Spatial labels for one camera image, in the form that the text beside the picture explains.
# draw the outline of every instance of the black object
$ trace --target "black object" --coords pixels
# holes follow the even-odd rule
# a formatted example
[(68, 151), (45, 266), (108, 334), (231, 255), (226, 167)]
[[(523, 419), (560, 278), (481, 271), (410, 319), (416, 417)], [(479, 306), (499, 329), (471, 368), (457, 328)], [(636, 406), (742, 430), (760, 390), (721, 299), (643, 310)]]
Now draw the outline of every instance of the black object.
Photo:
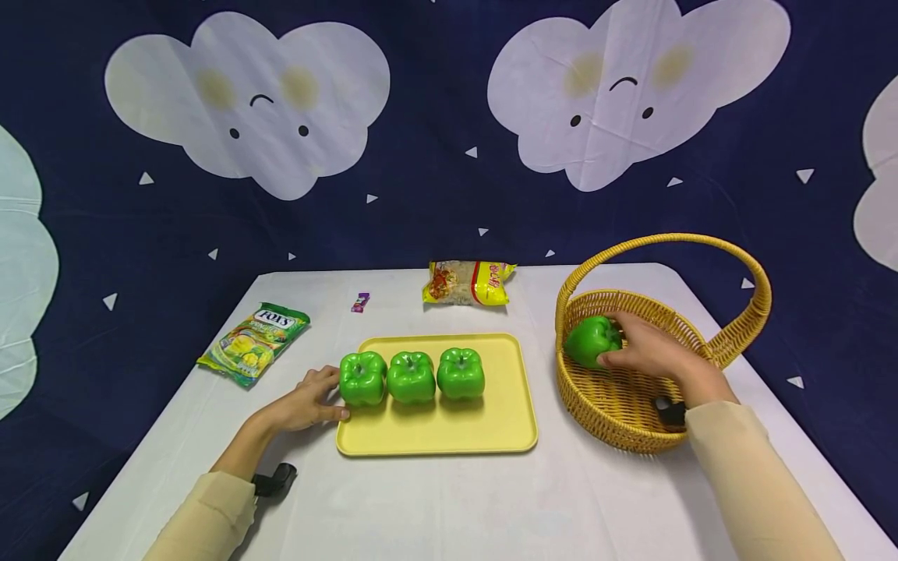
[(668, 426), (683, 426), (686, 424), (686, 404), (682, 401), (673, 402), (670, 398), (662, 396), (652, 401), (655, 411), (661, 422)]
[(290, 492), (294, 479), (296, 468), (291, 464), (282, 463), (271, 476), (263, 476), (260, 473), (252, 476), (252, 484), (256, 486), (256, 496), (280, 497)]

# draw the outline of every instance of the yellow snack package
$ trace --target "yellow snack package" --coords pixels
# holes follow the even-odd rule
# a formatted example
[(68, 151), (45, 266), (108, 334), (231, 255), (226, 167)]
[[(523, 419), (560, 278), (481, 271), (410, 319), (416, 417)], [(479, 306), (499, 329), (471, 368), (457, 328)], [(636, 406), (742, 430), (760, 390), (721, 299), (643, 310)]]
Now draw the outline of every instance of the yellow snack package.
[(498, 261), (431, 261), (430, 282), (421, 298), (437, 304), (504, 306), (505, 281), (515, 267)]
[(212, 345), (197, 364), (249, 387), (309, 322), (309, 316), (301, 311), (263, 302), (256, 313)]

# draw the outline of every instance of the dark blue backdrop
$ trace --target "dark blue backdrop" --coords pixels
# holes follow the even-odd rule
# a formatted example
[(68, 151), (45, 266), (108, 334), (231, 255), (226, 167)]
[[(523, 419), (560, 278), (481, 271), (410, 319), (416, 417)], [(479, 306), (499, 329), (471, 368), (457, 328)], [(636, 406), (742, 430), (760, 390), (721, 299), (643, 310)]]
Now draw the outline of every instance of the dark blue backdrop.
[[(756, 90), (693, 139), (584, 193), (526, 169), (486, 99), (500, 49), (525, 25), (591, 25), (610, 0), (15, 0), (0, 19), (0, 124), (30, 153), (60, 268), (34, 340), (29, 397), (0, 422), (0, 554), (55, 558), (256, 275), (424, 267), (430, 259), (579, 263), (655, 232), (733, 241), (767, 269), (773, 314), (747, 357), (892, 539), (898, 273), (858, 246), (854, 208), (873, 177), (867, 111), (898, 75), (898, 5), (783, 0), (788, 49)], [(684, 12), (704, 4), (681, 1)], [(233, 10), (275, 35), (349, 23), (391, 68), (361, 160), (281, 201), (206, 173), (126, 127), (103, 86), (127, 39), (186, 43)], [(464, 155), (478, 146), (477, 159)], [(807, 185), (796, 170), (814, 168)], [(144, 171), (154, 184), (138, 186)], [(668, 188), (676, 176), (683, 184)], [(484, 204), (484, 193), (501, 206)], [(365, 195), (380, 199), (366, 205)], [(443, 216), (445, 221), (436, 221)], [(478, 227), (489, 235), (477, 235)], [(219, 248), (217, 260), (207, 257)], [(548, 249), (556, 253), (543, 257)], [(292, 252), (296, 259), (287, 260)], [(749, 292), (743, 266), (685, 245), (629, 253), (675, 268), (720, 322)], [(118, 293), (114, 312), (102, 303)], [(191, 310), (189, 318), (183, 311)], [(160, 326), (177, 337), (158, 337)], [(786, 382), (802, 376), (805, 390)], [(79, 513), (71, 501), (90, 491)]]

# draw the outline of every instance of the green bell pepper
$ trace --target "green bell pepper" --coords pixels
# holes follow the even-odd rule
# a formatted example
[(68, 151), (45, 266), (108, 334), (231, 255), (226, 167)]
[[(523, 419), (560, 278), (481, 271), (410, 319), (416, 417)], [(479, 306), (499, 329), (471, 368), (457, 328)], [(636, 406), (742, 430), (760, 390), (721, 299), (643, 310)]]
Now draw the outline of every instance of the green bell pepper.
[(581, 321), (568, 334), (564, 351), (585, 368), (604, 370), (596, 362), (602, 353), (619, 351), (623, 347), (621, 333), (604, 316), (593, 316)]
[(401, 352), (390, 361), (387, 390), (400, 403), (426, 403), (434, 398), (434, 363), (426, 353)]
[(339, 362), (339, 393), (347, 405), (377, 405), (386, 373), (387, 363), (374, 351), (346, 355)]
[(440, 356), (436, 384), (449, 399), (470, 399), (483, 395), (487, 381), (477, 351), (453, 347)]

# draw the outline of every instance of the beige sleeve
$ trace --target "beige sleeve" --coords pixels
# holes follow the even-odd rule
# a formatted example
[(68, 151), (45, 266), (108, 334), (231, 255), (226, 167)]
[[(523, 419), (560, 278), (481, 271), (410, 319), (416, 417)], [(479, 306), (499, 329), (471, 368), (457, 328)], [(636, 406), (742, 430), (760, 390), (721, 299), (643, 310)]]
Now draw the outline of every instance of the beige sleeve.
[(144, 561), (226, 561), (252, 525), (254, 494), (248, 481), (221, 472), (204, 474)]
[(842, 559), (754, 411), (728, 401), (708, 403), (686, 413), (686, 426), (740, 559)]

